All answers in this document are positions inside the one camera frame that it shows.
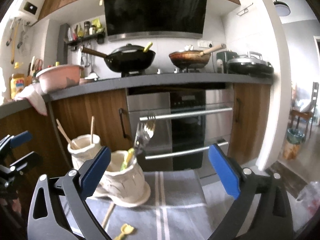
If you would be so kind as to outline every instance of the metal fork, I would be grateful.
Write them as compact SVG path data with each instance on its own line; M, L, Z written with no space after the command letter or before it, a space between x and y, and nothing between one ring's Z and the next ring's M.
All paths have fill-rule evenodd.
M156 116L153 113L148 115L148 120L145 124L138 122L136 137L134 140L133 148L135 154L141 154L143 148L148 144L150 139L153 137L156 129Z

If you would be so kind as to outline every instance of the stainless steel oven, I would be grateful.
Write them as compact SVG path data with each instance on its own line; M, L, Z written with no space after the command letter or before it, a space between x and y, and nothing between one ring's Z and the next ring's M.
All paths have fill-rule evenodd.
M168 159L172 170L199 169L200 177L214 173L207 149L218 142L228 151L233 90L182 89L129 95L128 110L134 138L138 121L152 112L156 130L147 145L146 160Z

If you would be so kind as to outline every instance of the spice rack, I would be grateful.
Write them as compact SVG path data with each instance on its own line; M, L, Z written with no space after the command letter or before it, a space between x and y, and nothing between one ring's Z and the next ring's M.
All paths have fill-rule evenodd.
M71 48L71 51L76 51L78 45L84 43L85 41L97 40L98 44L103 44L105 37L106 37L106 33L105 32L100 32L100 33L95 33L95 34L92 34L92 35L84 36L84 37L81 37L81 38L78 37L74 41L66 42L66 44L68 46L73 47L73 48Z

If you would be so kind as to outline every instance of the water heater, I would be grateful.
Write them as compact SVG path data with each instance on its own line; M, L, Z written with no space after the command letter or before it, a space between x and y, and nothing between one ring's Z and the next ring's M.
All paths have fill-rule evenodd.
M38 20L44 0L17 0L10 18L21 18L30 24Z

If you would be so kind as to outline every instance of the trash can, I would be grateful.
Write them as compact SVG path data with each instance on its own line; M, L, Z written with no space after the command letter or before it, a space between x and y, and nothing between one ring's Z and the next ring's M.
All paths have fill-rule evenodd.
M298 129L289 128L287 130L287 141L285 142L283 158L292 160L297 157L304 134Z

